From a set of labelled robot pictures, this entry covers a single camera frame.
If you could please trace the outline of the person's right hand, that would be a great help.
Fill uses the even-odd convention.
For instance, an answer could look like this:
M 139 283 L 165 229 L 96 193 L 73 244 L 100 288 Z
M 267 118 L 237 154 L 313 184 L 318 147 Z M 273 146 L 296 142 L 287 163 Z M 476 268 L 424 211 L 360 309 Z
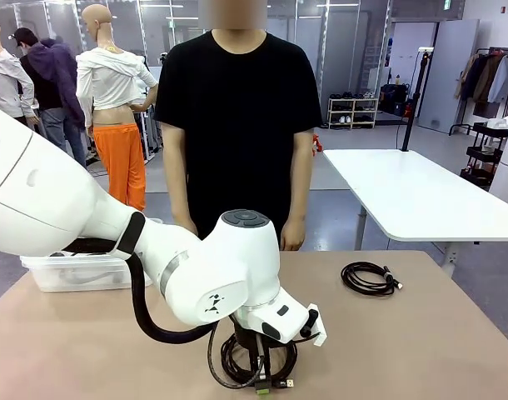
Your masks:
M 172 210 L 172 218 L 177 226 L 185 228 L 196 236 L 198 235 L 197 226 L 193 222 L 188 209 Z

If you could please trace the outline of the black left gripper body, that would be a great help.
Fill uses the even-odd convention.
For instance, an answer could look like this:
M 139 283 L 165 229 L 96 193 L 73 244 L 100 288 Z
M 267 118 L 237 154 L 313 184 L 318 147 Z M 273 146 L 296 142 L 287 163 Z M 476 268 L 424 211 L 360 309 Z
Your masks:
M 239 346 L 246 349 L 249 354 L 249 359 L 252 363 L 257 361 L 257 358 L 260 355 L 260 351 L 258 350 L 257 339 L 258 336 L 261 336 L 261 347 L 265 354 L 265 360 L 270 360 L 269 350 L 273 348 L 285 348 L 286 349 L 286 362 L 295 363 L 297 360 L 297 349 L 294 342 L 282 343 L 278 342 L 276 339 L 269 337 L 267 335 L 258 333 L 256 331 L 243 328 L 239 322 L 235 319 L 233 315 L 231 315 L 230 320 L 233 323 L 234 327 L 234 336 Z

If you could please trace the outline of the person's left hand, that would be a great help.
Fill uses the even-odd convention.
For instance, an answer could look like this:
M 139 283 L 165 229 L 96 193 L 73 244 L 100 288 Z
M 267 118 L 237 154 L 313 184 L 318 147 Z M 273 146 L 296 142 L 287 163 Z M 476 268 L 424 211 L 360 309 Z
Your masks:
M 288 218 L 281 230 L 281 250 L 298 251 L 304 243 L 306 223 L 303 218 Z

